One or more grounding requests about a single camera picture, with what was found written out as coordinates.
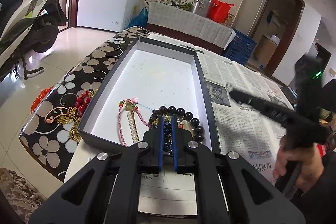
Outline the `newspaper sheets on table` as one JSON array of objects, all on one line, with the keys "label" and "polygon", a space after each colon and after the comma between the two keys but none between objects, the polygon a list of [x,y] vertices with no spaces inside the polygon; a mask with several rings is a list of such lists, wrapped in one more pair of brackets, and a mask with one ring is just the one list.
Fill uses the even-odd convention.
[{"label": "newspaper sheets on table", "polygon": [[[228,91],[238,88],[289,107],[289,101],[278,85],[259,73],[204,48],[159,34],[151,34],[148,39],[196,49],[213,107],[220,153],[236,151],[272,181],[278,143],[284,130],[251,107],[235,103],[229,97]],[[144,120],[138,104],[136,97],[119,102],[117,124],[123,147],[141,140],[147,130],[148,120]],[[66,178],[71,178],[100,151],[81,139],[66,172]]]}]

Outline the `blue plastic crate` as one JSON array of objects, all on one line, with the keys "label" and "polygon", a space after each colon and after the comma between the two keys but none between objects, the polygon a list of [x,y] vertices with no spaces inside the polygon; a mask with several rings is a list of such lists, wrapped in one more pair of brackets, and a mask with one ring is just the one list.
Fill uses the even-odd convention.
[{"label": "blue plastic crate", "polygon": [[234,31],[236,36],[228,44],[226,49],[222,51],[221,55],[231,61],[236,61],[241,65],[246,65],[257,43],[240,31],[236,29],[234,29]]}]

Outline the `floral black tablecloth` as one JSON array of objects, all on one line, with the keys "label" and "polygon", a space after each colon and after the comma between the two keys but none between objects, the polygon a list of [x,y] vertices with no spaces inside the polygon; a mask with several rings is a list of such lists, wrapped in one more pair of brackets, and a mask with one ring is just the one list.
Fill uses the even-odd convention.
[{"label": "floral black tablecloth", "polygon": [[81,139],[78,133],[79,97],[93,97],[128,46],[149,30],[127,28],[95,48],[67,72],[33,107],[19,140],[26,151],[52,176],[63,181]]}]

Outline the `red plastic bag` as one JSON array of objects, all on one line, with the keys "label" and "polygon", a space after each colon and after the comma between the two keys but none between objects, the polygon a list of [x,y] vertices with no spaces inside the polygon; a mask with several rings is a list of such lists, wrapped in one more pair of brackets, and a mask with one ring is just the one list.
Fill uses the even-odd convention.
[{"label": "red plastic bag", "polygon": [[234,4],[228,4],[227,2],[221,2],[219,0],[212,0],[212,6],[207,17],[210,20],[222,24],[226,20],[231,7],[234,7]]}]

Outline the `grey cardboard box tray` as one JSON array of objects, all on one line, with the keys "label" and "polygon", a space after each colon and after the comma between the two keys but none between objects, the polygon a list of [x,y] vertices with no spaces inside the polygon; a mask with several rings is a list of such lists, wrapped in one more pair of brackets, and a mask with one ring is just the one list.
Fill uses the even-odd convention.
[{"label": "grey cardboard box tray", "polygon": [[138,98],[148,120],[154,109],[174,106],[193,113],[205,130],[203,144],[221,151],[210,95],[197,51],[148,38],[136,38],[107,74],[84,112],[78,130],[87,145],[121,152],[119,102]]}]

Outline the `steel pot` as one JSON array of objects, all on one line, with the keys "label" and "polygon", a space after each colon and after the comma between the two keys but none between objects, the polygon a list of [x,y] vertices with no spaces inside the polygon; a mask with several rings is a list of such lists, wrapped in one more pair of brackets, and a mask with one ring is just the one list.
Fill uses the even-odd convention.
[{"label": "steel pot", "polygon": [[193,0],[190,7],[190,12],[207,18],[212,6],[212,0]]}]

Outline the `white covered side table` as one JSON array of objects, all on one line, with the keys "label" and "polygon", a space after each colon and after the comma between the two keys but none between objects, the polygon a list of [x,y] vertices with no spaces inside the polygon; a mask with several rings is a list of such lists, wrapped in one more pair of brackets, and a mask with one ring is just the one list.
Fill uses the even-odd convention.
[{"label": "white covered side table", "polygon": [[219,55],[236,37],[232,28],[161,2],[150,2],[146,28]]}]

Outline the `green plant on table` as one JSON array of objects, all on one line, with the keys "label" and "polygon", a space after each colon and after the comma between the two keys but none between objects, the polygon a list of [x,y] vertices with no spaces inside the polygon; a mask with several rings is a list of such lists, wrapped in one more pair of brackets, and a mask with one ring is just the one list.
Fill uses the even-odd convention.
[{"label": "green plant on table", "polygon": [[192,2],[185,2],[184,0],[160,0],[160,2],[186,11],[190,11],[192,5]]}]

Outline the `blue plastic bag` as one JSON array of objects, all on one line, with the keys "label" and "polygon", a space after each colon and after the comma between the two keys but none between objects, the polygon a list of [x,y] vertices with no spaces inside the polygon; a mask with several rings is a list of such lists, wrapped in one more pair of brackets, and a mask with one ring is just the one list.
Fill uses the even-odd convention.
[{"label": "blue plastic bag", "polygon": [[129,25],[127,26],[128,28],[135,27],[135,26],[140,26],[142,28],[145,28],[147,25],[147,20],[148,20],[148,10],[146,7],[144,7],[140,13],[133,18]]}]

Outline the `electric scooter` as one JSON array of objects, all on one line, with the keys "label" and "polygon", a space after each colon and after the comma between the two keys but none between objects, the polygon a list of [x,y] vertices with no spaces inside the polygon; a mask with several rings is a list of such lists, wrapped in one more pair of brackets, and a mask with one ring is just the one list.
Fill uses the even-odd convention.
[{"label": "electric scooter", "polygon": [[1,81],[12,72],[19,77],[20,63],[25,80],[43,71],[28,70],[25,54],[49,50],[67,22],[59,0],[1,0]]}]

